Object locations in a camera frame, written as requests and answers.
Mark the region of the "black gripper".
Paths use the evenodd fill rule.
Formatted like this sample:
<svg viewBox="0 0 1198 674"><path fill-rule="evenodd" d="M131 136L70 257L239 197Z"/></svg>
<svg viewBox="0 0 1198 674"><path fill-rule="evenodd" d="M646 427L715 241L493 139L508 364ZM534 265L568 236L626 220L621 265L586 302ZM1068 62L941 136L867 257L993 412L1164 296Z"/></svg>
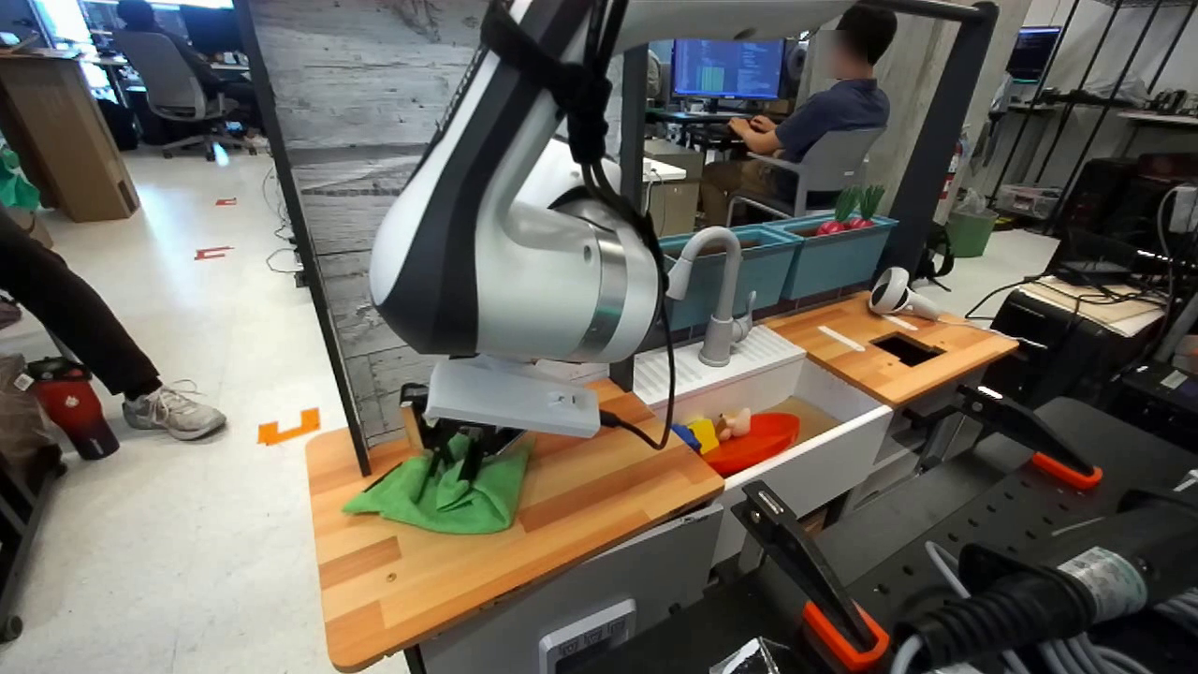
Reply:
<svg viewBox="0 0 1198 674"><path fill-rule="evenodd" d="M403 431L403 442L419 453L430 453L437 467L462 466L465 483L475 483L481 473L481 462L513 442L508 427L425 419L425 386L423 381L399 386L399 431Z"/></svg>

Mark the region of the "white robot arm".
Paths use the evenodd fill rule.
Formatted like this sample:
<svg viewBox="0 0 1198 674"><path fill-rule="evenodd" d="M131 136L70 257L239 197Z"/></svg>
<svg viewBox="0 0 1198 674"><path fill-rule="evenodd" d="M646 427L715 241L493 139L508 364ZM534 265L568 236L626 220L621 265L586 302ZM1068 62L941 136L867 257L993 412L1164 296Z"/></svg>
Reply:
<svg viewBox="0 0 1198 674"><path fill-rule="evenodd" d="M384 210L370 302L435 364L425 417L590 439L543 364L621 364L662 310L645 213L603 177L609 59L667 37L786 37L848 0L489 0L450 116Z"/></svg>

